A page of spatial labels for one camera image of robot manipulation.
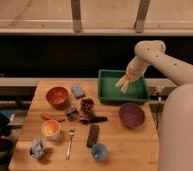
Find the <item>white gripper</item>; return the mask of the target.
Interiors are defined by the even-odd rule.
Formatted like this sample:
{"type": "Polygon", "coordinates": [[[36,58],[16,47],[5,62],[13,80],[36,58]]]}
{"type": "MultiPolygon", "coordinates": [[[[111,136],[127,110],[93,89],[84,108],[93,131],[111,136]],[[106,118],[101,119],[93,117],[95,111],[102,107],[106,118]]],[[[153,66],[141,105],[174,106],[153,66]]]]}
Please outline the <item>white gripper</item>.
{"type": "Polygon", "coordinates": [[[149,64],[143,61],[142,59],[135,56],[127,65],[125,74],[123,78],[127,81],[127,85],[135,82],[141,76],[144,75],[149,64]]]}

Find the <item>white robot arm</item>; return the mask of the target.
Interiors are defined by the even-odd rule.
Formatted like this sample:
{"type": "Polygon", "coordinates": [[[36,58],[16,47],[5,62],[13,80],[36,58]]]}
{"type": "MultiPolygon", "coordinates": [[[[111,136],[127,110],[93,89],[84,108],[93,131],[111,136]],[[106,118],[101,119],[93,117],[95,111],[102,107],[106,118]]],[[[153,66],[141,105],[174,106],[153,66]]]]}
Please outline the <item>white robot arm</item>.
{"type": "Polygon", "coordinates": [[[176,85],[193,83],[193,65],[165,54],[166,45],[161,40],[140,41],[134,47],[135,57],[129,62],[123,76],[128,85],[142,76],[152,65],[176,85]]]}

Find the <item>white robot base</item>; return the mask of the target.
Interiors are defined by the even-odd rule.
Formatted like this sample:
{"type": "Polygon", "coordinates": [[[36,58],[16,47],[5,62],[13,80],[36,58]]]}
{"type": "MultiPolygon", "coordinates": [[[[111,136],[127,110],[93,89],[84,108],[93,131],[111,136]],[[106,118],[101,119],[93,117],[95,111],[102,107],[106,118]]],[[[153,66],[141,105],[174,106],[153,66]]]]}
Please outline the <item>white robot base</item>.
{"type": "Polygon", "coordinates": [[[179,86],[165,102],[158,171],[193,171],[193,84],[179,86]]]}

